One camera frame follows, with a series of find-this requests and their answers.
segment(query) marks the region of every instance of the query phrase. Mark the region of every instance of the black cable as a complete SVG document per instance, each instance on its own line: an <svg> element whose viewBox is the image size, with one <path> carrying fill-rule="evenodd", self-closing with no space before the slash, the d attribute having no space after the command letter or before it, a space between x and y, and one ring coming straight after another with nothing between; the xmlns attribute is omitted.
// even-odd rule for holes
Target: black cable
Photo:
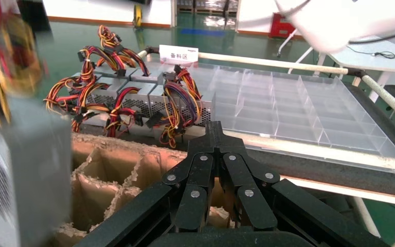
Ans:
<svg viewBox="0 0 395 247"><path fill-rule="evenodd" d="M379 41L389 40L389 39L393 39L393 38L395 38L395 34L387 36L385 38L379 38L379 39L376 39L376 40L349 41L349 44L353 44L353 45L355 45L355 44L370 44L370 43L376 43L376 42L379 42Z"/></svg>
<svg viewBox="0 0 395 247"><path fill-rule="evenodd" d="M360 53L360 54L367 54L367 55L371 55L371 56L382 56L384 58L388 58L388 59L395 59L395 54L390 52L390 51L381 51L381 52L363 52L363 51L358 51L358 50L354 50L352 47L350 46L346 46L347 48L351 49L352 51L356 52L356 53Z"/></svg>

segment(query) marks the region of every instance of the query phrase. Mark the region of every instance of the metal rivet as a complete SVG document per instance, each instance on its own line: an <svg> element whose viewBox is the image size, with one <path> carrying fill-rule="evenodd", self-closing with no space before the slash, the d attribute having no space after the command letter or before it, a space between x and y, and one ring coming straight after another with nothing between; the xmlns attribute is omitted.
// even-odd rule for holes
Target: metal rivet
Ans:
<svg viewBox="0 0 395 247"><path fill-rule="evenodd" d="M253 192L252 190L250 190L250 189L247 189L247 190L244 191L244 194L245 194L247 197L251 197L251 196L254 195L254 192Z"/></svg>
<svg viewBox="0 0 395 247"><path fill-rule="evenodd" d="M197 190L194 190L191 192L191 197L193 197L193 198L197 198L200 195L201 195L201 193L199 193L199 191L197 191Z"/></svg>
<svg viewBox="0 0 395 247"><path fill-rule="evenodd" d="M175 179L176 179L176 176L173 174L167 176L167 180L169 180L169 181L173 181Z"/></svg>
<svg viewBox="0 0 395 247"><path fill-rule="evenodd" d="M270 172L266 173L265 176L268 179L272 179L273 178L273 174L271 174Z"/></svg>

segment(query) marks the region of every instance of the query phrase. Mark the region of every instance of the blurry power supply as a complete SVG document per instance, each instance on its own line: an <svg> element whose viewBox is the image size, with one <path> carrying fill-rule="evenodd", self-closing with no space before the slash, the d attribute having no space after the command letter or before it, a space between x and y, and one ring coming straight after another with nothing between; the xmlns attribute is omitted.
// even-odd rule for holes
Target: blurry power supply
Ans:
<svg viewBox="0 0 395 247"><path fill-rule="evenodd" d="M0 129L0 246L40 246L70 215L70 128L35 101L9 99Z"/></svg>

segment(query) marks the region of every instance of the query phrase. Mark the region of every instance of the table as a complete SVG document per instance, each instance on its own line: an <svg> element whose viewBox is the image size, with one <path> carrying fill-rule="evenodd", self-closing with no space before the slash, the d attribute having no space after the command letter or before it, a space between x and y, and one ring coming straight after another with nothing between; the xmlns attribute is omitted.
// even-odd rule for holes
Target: table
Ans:
<svg viewBox="0 0 395 247"><path fill-rule="evenodd" d="M379 37L372 36L364 38L366 40L378 39ZM380 41L371 44L359 44L359 45L349 45L352 49L360 52L375 53L381 51L390 51L395 54L395 44L390 41ZM323 65L325 56L320 54L318 65ZM359 69L370 69L383 71L378 79L378 84L380 86L385 86L388 78L392 73L395 73L395 59L387 59L381 56L371 56L368 54L360 54L352 51L349 48L345 48L340 52L334 54L328 54L328 56L334 60L340 67L350 67ZM369 98L376 102L378 95L375 92L371 92Z"/></svg>

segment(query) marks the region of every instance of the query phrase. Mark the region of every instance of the power supply unit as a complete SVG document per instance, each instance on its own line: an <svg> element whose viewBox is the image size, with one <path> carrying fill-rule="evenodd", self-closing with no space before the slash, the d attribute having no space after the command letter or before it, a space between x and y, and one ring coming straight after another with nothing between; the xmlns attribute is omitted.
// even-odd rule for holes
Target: power supply unit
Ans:
<svg viewBox="0 0 395 247"><path fill-rule="evenodd" d="M80 75L81 75L81 73L78 72L78 73L74 74L72 77L76 77L76 76L80 76ZM102 77L101 74L97 74L97 73L95 73L95 76L96 76L96 81L99 80L99 78ZM66 88L67 88L67 91L69 92L69 94L71 94L71 95L79 93L79 91L76 90L76 89L72 89L72 88L69 88L69 87L66 87Z"/></svg>
<svg viewBox="0 0 395 247"><path fill-rule="evenodd" d="M98 83L106 83L110 85L107 89L96 89L87 97L87 103L114 105L117 95L128 83L125 78L111 78L102 76Z"/></svg>
<svg viewBox="0 0 395 247"><path fill-rule="evenodd" d="M111 67L109 67L107 63L104 63L99 67L96 66L94 73L101 74L105 77L117 77L116 72Z"/></svg>
<svg viewBox="0 0 395 247"><path fill-rule="evenodd" d="M157 85L154 90L152 90L152 92L149 94L149 105L151 109L150 116L153 116L157 112L161 112L164 116L167 116L166 105L170 113L172 113L172 107L170 106L170 104L165 104L165 102L168 102L168 99L166 96L163 96L163 94L163 85Z"/></svg>
<svg viewBox="0 0 395 247"><path fill-rule="evenodd" d="M127 87L136 87L140 89L137 94L127 94L122 101L123 108L132 108L134 110L139 110L143 117L151 116L151 109L149 106L149 98L148 95L155 88L155 83L146 83L146 82L137 82L130 81L126 84L123 89Z"/></svg>
<svg viewBox="0 0 395 247"><path fill-rule="evenodd" d="M152 92L149 94L149 103L151 106L151 116L153 116L157 112L161 112L163 115L167 116L166 112L166 104L165 102L168 102L168 99L163 96L164 89L162 85L158 85L152 90ZM201 92L202 99L201 101L198 101L198 105L201 106L202 104L202 116L201 119L199 119L195 125L197 126L205 126L206 121L211 121L213 120L215 114L215 104L216 104L216 94L214 91L203 91ZM186 105L179 99L175 100L176 103L178 104L179 108L181 109L181 112L185 118L191 118L190 111L186 107ZM172 113L172 107L167 104L167 108L170 113Z"/></svg>
<svg viewBox="0 0 395 247"><path fill-rule="evenodd" d="M215 117L215 105L216 105L216 93L214 91L202 91L200 92L202 98L197 102L199 107L202 108L201 118L194 123L194 125L205 127L207 121L214 121ZM181 113L186 118L191 118L190 111L184 103L181 102Z"/></svg>
<svg viewBox="0 0 395 247"><path fill-rule="evenodd" d="M36 101L9 99L0 129L0 246L39 246L70 215L69 121Z"/></svg>
<svg viewBox="0 0 395 247"><path fill-rule="evenodd" d="M156 83L158 85L164 84L163 72L154 71L150 72L149 76L143 76L143 71L140 68L129 74L129 80Z"/></svg>

